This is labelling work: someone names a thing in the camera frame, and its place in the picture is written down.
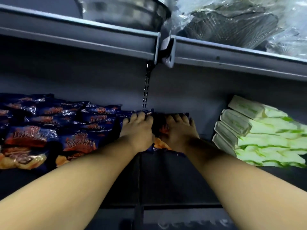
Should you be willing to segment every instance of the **person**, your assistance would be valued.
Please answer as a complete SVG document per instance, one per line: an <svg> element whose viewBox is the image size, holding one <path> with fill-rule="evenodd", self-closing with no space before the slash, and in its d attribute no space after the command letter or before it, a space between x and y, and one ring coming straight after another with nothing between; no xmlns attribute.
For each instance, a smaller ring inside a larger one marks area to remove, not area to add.
<svg viewBox="0 0 307 230"><path fill-rule="evenodd" d="M307 193L199 138L186 116L167 116L173 150L184 153L239 229L305 229ZM67 163L0 201L1 230L84 229L125 166L153 143L153 118L123 121L119 139Z"/></svg>

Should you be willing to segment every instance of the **upper shelf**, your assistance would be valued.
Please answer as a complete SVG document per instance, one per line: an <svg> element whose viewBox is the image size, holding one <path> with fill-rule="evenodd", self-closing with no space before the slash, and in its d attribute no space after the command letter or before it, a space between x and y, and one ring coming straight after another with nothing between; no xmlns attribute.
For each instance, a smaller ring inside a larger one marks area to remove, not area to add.
<svg viewBox="0 0 307 230"><path fill-rule="evenodd" d="M157 61L159 32L0 4L0 34Z"/></svg>
<svg viewBox="0 0 307 230"><path fill-rule="evenodd" d="M307 81L307 60L172 35L161 44L162 61Z"/></svg>

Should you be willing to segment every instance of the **forearm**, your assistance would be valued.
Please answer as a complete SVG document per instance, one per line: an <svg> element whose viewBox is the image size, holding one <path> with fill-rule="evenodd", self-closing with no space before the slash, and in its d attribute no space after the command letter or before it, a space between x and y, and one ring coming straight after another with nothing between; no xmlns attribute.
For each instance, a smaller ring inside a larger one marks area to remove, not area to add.
<svg viewBox="0 0 307 230"><path fill-rule="evenodd" d="M133 158L131 150L120 138L6 197L0 202L1 229L84 229Z"/></svg>
<svg viewBox="0 0 307 230"><path fill-rule="evenodd" d="M305 229L306 192L209 145L200 146L188 158L239 229Z"/></svg>

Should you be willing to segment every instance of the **stack of white green packages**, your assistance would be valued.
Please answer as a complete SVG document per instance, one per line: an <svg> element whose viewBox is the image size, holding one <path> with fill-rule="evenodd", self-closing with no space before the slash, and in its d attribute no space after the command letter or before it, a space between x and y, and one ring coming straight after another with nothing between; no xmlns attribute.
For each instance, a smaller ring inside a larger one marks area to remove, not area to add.
<svg viewBox="0 0 307 230"><path fill-rule="evenodd" d="M213 143L254 166L306 168L307 125L274 107L234 96L215 125Z"/></svg>

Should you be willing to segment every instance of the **person's right arm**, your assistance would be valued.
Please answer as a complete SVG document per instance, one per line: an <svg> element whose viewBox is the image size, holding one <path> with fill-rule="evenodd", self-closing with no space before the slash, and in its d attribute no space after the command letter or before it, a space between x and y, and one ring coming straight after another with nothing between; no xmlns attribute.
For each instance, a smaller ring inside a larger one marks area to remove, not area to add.
<svg viewBox="0 0 307 230"><path fill-rule="evenodd" d="M239 229L306 229L307 192L199 139L186 116L167 124L162 140L186 154Z"/></svg>

